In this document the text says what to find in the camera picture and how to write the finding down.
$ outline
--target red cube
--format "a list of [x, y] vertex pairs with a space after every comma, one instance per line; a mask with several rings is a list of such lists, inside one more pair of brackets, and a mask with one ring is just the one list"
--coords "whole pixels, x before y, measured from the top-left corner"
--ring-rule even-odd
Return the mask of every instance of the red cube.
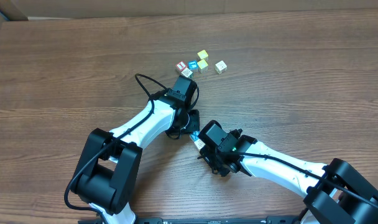
[[188, 66], [185, 64], [185, 62], [180, 62], [178, 64], [175, 65], [175, 68], [177, 69], [177, 71], [179, 73], [181, 73], [182, 71], [184, 71], [185, 68], [187, 68]]

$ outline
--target blue cube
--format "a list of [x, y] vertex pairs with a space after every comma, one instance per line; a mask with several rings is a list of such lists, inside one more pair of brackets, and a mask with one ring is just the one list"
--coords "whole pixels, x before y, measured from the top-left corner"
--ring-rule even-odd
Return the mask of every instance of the blue cube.
[[192, 72], [198, 72], [199, 71], [199, 66], [197, 65], [197, 61], [196, 60], [188, 62], [188, 68]]

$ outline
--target yellow cube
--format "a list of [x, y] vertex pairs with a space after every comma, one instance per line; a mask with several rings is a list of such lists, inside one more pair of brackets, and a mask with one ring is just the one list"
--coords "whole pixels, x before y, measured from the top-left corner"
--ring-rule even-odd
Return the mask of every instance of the yellow cube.
[[202, 50], [201, 52], [197, 53], [197, 59], [198, 60], [206, 60], [208, 62], [208, 53], [206, 50]]
[[207, 72], [208, 70], [208, 64], [207, 62], [203, 59], [199, 62], [197, 62], [197, 65], [199, 66], [199, 71], [200, 73]]

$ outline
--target wooden table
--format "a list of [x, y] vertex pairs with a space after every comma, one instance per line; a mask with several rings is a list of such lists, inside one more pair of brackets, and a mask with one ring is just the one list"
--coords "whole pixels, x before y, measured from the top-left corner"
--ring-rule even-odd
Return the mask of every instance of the wooden table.
[[[339, 157], [378, 189], [378, 10], [7, 22], [0, 36], [0, 223], [75, 223], [63, 191], [87, 136], [143, 109], [134, 79], [195, 74], [201, 127], [242, 128], [312, 162]], [[228, 71], [217, 75], [224, 60]], [[159, 88], [146, 83], [150, 92]], [[211, 173], [188, 136], [144, 151], [133, 211], [143, 217], [296, 215], [302, 199], [268, 180]], [[70, 200], [85, 205], [76, 195]]]

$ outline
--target wood grain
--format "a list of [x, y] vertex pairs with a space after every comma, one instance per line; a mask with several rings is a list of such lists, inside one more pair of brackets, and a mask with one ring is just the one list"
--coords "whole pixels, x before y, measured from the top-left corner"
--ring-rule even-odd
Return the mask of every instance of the wood grain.
[[[0, 223], [94, 217], [63, 203], [88, 134], [143, 109], [147, 97], [135, 73], [172, 86], [174, 65], [203, 49], [210, 69], [194, 77], [201, 127], [216, 119], [299, 159], [344, 159], [378, 189], [377, 9], [7, 22], [0, 35]], [[217, 75], [220, 60], [228, 71]], [[141, 160], [133, 211], [249, 218], [304, 208], [268, 180], [213, 175], [197, 156], [187, 136], [157, 137]]]

